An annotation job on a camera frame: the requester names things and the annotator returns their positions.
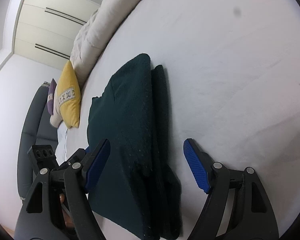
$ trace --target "bed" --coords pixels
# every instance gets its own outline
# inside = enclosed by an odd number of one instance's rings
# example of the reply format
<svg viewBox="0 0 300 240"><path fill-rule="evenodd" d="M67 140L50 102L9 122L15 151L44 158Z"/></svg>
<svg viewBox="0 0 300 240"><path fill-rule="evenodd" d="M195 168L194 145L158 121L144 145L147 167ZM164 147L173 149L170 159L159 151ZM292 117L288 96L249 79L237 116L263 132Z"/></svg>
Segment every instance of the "bed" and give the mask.
<svg viewBox="0 0 300 240"><path fill-rule="evenodd" d="M228 168L257 171L281 236L300 213L296 0L142 0L115 32L82 89L80 126L66 133L67 157L88 146L91 99L101 96L110 77L140 53L166 71L170 166L182 185L180 239L189 236L207 197L183 156L187 138ZM226 231L230 213L228 205L219 234ZM98 217L98 222L107 239L137 239L107 219Z"/></svg>

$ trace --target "white pillow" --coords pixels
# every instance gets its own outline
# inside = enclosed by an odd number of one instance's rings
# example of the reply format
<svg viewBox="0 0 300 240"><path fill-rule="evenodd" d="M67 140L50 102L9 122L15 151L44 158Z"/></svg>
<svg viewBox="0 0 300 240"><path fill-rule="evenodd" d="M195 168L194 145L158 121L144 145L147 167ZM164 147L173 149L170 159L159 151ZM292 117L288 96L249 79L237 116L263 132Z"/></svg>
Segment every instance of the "white pillow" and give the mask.
<svg viewBox="0 0 300 240"><path fill-rule="evenodd" d="M58 128L60 123L63 121L63 119L61 117L60 109L59 109L57 87L58 87L58 85L56 86L56 90L54 91L53 115L50 117L50 124L55 128Z"/></svg>
<svg viewBox="0 0 300 240"><path fill-rule="evenodd" d="M70 57L80 88L119 25L140 1L103 0L98 12L82 27Z"/></svg>

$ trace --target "dark green towel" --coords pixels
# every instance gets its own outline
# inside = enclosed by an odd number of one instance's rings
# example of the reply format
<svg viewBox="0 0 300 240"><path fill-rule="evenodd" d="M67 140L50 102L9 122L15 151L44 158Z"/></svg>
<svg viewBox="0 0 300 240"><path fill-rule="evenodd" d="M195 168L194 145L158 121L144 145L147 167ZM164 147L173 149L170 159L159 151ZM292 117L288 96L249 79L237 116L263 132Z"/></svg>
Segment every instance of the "dark green towel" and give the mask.
<svg viewBox="0 0 300 240"><path fill-rule="evenodd" d="M90 108L90 149L102 138L111 143L90 206L142 240L180 234L181 188L167 164L168 116L163 68L151 71L147 54L121 67Z"/></svg>

